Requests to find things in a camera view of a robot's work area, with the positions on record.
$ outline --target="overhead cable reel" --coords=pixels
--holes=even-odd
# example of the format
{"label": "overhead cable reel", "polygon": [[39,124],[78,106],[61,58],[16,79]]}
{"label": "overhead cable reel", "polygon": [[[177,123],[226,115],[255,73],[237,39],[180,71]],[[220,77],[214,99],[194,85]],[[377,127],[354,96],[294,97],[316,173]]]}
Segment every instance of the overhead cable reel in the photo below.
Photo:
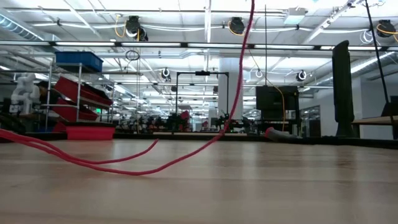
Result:
{"label": "overhead cable reel", "polygon": [[172,81],[172,77],[170,76],[170,70],[167,69],[167,67],[162,70],[162,78],[165,82]]}
{"label": "overhead cable reel", "polygon": [[304,81],[306,78],[307,78],[307,73],[304,72],[304,70],[301,70],[301,72],[299,72],[299,73],[296,75],[296,80],[297,80],[298,82],[302,82],[302,81]]}
{"label": "overhead cable reel", "polygon": [[244,24],[240,17],[232,17],[231,21],[228,22],[228,27],[234,35],[243,35],[244,33]]}
{"label": "overhead cable reel", "polygon": [[257,78],[261,78],[262,77],[262,71],[260,69],[256,71],[256,77]]}
{"label": "overhead cable reel", "polygon": [[390,20],[380,20],[379,25],[377,25],[377,34],[379,37],[386,38],[397,34],[397,30]]}
{"label": "overhead cable reel", "polygon": [[126,34],[137,41],[148,41],[147,32],[141,27],[138,16],[129,16],[126,21]]}

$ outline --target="yellow cable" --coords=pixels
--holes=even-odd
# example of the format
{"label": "yellow cable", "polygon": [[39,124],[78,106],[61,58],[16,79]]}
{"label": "yellow cable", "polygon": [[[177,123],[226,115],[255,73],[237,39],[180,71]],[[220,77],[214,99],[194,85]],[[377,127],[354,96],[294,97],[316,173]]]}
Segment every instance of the yellow cable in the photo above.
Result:
{"label": "yellow cable", "polygon": [[244,35],[244,32],[243,32],[242,34],[237,34],[237,33],[233,32],[233,31],[231,30],[231,27],[230,27],[229,25],[231,25],[231,21],[228,22],[228,29],[229,29],[229,31],[230,31],[232,34],[234,34],[234,35]]}
{"label": "yellow cable", "polygon": [[[118,20],[119,20],[119,16],[116,16],[116,23],[115,23],[115,25],[118,24]],[[123,37],[126,35],[126,22],[127,22],[127,20],[124,21],[123,35],[120,35],[120,34],[118,33],[118,28],[117,28],[117,27],[114,28],[114,32],[115,32],[116,35],[117,35],[118,37],[120,37],[120,38],[123,38]]]}
{"label": "yellow cable", "polygon": [[[260,70],[260,66],[257,64],[256,59],[254,59],[253,54],[251,53],[251,51],[249,50],[249,53],[251,55],[251,58],[254,60],[254,63],[257,65],[257,68]],[[282,91],[275,86],[274,84],[272,84],[272,82],[270,82],[268,80],[268,78],[266,78],[266,81],[269,82],[275,89],[277,89],[279,91],[279,93],[282,95],[282,109],[283,109],[283,115],[284,115],[284,121],[282,123],[282,131],[285,131],[285,121],[286,121],[286,111],[285,111],[285,97],[284,94],[282,93]]]}
{"label": "yellow cable", "polygon": [[282,93],[282,91],[275,86],[274,84],[272,84],[272,82],[270,82],[267,78],[267,82],[269,82],[275,89],[277,89],[279,91],[279,93],[282,95],[282,109],[284,111],[284,122],[282,124],[282,131],[285,131],[285,121],[286,121],[286,111],[285,111],[285,97],[284,94]]}
{"label": "yellow cable", "polygon": [[377,25],[377,27],[376,27],[376,29],[380,32],[383,32],[385,34],[398,34],[398,32],[388,32],[388,31],[382,30],[379,28],[380,26],[381,26],[381,24]]}

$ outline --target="black cable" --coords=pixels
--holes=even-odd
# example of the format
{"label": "black cable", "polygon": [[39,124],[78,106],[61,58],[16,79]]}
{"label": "black cable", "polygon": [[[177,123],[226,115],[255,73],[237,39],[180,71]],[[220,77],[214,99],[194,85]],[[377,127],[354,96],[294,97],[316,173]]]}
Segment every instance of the black cable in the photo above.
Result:
{"label": "black cable", "polygon": [[[387,86],[386,86],[386,81],[385,81],[385,79],[384,79],[383,67],[382,67],[381,61],[380,61],[379,47],[378,47],[378,45],[377,45],[376,35],[375,35],[374,29],[373,29],[372,16],[371,16],[371,12],[370,12],[370,9],[369,9],[368,0],[365,0],[365,5],[366,5],[366,11],[368,12],[369,25],[370,25],[370,27],[372,27],[371,31],[372,31],[372,37],[373,37],[373,44],[374,44],[374,49],[375,49],[375,51],[376,51],[377,64],[379,65],[379,71],[380,71],[381,82],[382,82],[382,84],[383,84],[384,97],[385,97],[385,99],[386,99],[387,105],[389,106],[388,93],[387,93]],[[394,124],[394,117],[392,116],[391,107],[390,107],[390,106],[389,106],[389,109],[390,109],[390,120],[391,120],[391,125],[395,126],[395,124]]]}
{"label": "black cable", "polygon": [[268,35],[267,35],[267,4],[265,5],[265,12],[264,12],[264,15],[265,15],[265,20],[266,20],[266,74],[265,74],[265,78],[266,78],[266,86],[267,86],[267,70],[268,70],[268,47],[267,47],[267,44],[268,44]]}
{"label": "black cable", "polygon": [[136,60],[138,60],[138,59],[140,59],[140,54],[137,52],[137,51],[135,51],[135,50],[129,50],[129,51],[127,51],[126,52],[126,54],[125,54],[125,56],[126,56],[126,59],[127,60],[129,60],[129,63],[127,64],[127,67],[126,67],[126,73],[128,73],[129,72],[129,65],[130,65],[130,63],[131,62],[133,62],[133,61],[136,61]]}

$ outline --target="red tray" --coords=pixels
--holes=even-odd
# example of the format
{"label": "red tray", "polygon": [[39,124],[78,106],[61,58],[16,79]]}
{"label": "red tray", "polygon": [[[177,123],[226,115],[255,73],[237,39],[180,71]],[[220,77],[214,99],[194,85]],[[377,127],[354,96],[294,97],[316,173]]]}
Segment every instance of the red tray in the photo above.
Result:
{"label": "red tray", "polygon": [[[77,102],[78,84],[76,82],[60,77],[57,84],[55,84],[54,89],[71,99],[73,102]],[[112,105],[112,100],[103,98],[84,85],[81,85],[80,104],[108,109]]]}
{"label": "red tray", "polygon": [[[57,101],[58,105],[76,105],[76,103],[67,101],[64,99],[58,99]],[[70,121],[70,122],[75,122],[76,121],[76,110],[77,108],[73,107],[60,107],[60,106],[54,106],[52,108],[54,112],[59,114],[63,119]],[[83,105],[80,105],[79,109],[79,120],[87,120],[87,121],[95,121],[97,119],[98,115],[91,110],[87,109]]]}
{"label": "red tray", "polygon": [[68,140],[112,140],[115,128],[67,126]]}

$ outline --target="red object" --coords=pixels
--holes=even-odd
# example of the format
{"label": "red object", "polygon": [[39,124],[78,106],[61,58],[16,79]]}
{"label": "red object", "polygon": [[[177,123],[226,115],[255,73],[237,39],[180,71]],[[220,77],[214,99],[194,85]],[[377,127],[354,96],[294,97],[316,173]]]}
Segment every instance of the red object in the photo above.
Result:
{"label": "red object", "polygon": [[58,122],[55,126],[54,126],[54,128],[53,128],[53,130],[52,130],[52,132],[55,132],[55,133],[59,133],[59,132],[65,132],[67,130],[67,127],[62,123],[62,122]]}
{"label": "red object", "polygon": [[[71,101],[67,101],[64,99],[58,99],[57,101],[58,105],[76,105],[76,103],[73,103]],[[73,107],[59,107],[59,106],[54,106],[52,108],[54,112],[59,114],[63,119],[70,121],[70,122],[75,122],[76,121],[76,110],[77,108]],[[85,108],[84,106],[80,105],[79,109],[79,119],[82,120],[87,120],[87,121],[95,121],[97,119],[98,115],[91,110]]]}
{"label": "red object", "polygon": [[181,113],[181,118],[182,119],[189,119],[189,112],[188,111],[184,111]]}
{"label": "red object", "polygon": [[[71,99],[73,102],[77,102],[78,84],[76,82],[60,77],[57,84],[55,84],[54,89]],[[81,85],[80,104],[107,109],[112,105],[112,100],[99,96],[89,88]]]}
{"label": "red object", "polygon": [[249,32],[250,32],[250,28],[252,26],[252,22],[253,22],[253,14],[254,14],[254,1],[255,0],[251,0],[251,10],[250,10],[250,17],[249,17],[249,24],[247,27],[247,32],[244,35],[243,38],[243,45],[242,45],[242,51],[241,51],[241,55],[239,58],[239,78],[238,78],[238,84],[236,87],[236,95],[235,95],[235,99],[234,99],[234,103],[232,106],[232,110],[231,110],[231,115],[230,115],[230,119],[227,120],[227,122],[224,125],[224,130],[222,130],[217,136],[215,136],[212,140],[208,141],[205,145],[203,145],[202,147],[200,147],[199,149],[185,155],[182,157],[179,157],[178,159],[175,159],[173,161],[170,161],[156,169],[152,169],[152,170],[146,170],[146,171],[140,171],[140,172],[134,172],[134,171],[125,171],[125,170],[116,170],[116,169],[109,169],[109,168],[104,168],[104,167],[99,167],[99,166],[94,166],[85,162],[82,162],[80,160],[76,160],[76,159],[71,159],[70,157],[64,156],[63,154],[59,153],[57,150],[53,151],[51,149],[55,148],[55,146],[50,146],[51,149],[44,147],[46,146],[46,144],[42,143],[43,141],[39,140],[39,139],[34,139],[34,138],[28,138],[26,136],[20,136],[18,134],[14,134],[12,132],[9,131],[5,131],[5,130],[1,130],[0,129],[0,137],[9,139],[11,141],[15,141],[21,144],[24,144],[26,146],[30,146],[30,147],[34,147],[36,149],[39,149],[41,151],[44,151],[46,153],[49,153],[51,155],[55,155],[65,161],[71,162],[73,164],[79,165],[79,166],[83,166],[83,167],[87,167],[90,169],[94,169],[94,170],[99,170],[99,171],[103,171],[103,172],[111,172],[111,173],[115,173],[115,174],[124,174],[124,175],[148,175],[148,174],[154,174],[157,172],[160,172],[166,168],[168,168],[169,166],[172,166],[178,162],[181,162],[185,159],[188,159],[191,156],[194,156],[195,154],[198,154],[200,151],[206,149],[210,144],[213,144],[214,142],[216,142],[217,140],[219,140],[225,133],[225,131],[228,129],[228,125],[231,122],[231,118],[234,115],[235,109],[236,109],[236,105],[238,103],[238,97],[240,95],[241,89],[242,89],[242,80],[243,80],[243,56],[244,56],[244,50],[246,48],[246,43],[248,41],[248,36],[249,36]]}
{"label": "red object", "polygon": [[112,140],[115,128],[67,126],[68,140]]}
{"label": "red object", "polygon": [[21,136],[21,135],[18,135],[18,134],[14,134],[14,133],[12,133],[10,131],[5,131],[5,130],[1,130],[1,129],[0,129],[0,133],[1,133],[2,136],[6,136],[6,138],[10,139],[11,141],[18,142],[18,143],[21,143],[21,144],[25,144],[26,146],[30,146],[30,147],[35,147],[30,142],[36,142],[36,143],[39,143],[39,144],[41,144],[43,146],[46,146],[46,147],[52,149],[53,150],[52,152],[54,152],[54,153],[49,152],[51,150],[48,150],[46,148],[44,148],[44,149],[40,148],[40,150],[43,150],[43,151],[45,151],[45,152],[47,152],[49,154],[55,155],[55,153],[59,153],[63,157],[66,157],[66,158],[69,158],[69,159],[73,159],[73,160],[76,160],[76,161],[79,161],[79,162],[84,162],[84,163],[87,163],[87,164],[110,164],[110,163],[114,163],[114,162],[128,161],[130,159],[137,158],[137,157],[142,156],[145,153],[149,152],[151,149],[153,149],[153,147],[155,147],[155,145],[159,141],[158,139],[156,139],[145,151],[142,151],[142,152],[137,153],[137,154],[132,155],[132,156],[128,156],[128,157],[120,158],[120,159],[111,159],[111,160],[106,160],[106,161],[89,161],[89,160],[86,160],[86,159],[80,159],[80,158],[71,156],[71,155],[67,154],[66,152],[63,152],[61,149],[51,145],[50,143],[48,143],[46,141],[43,141],[43,140],[39,140],[39,139],[28,137],[28,136]]}

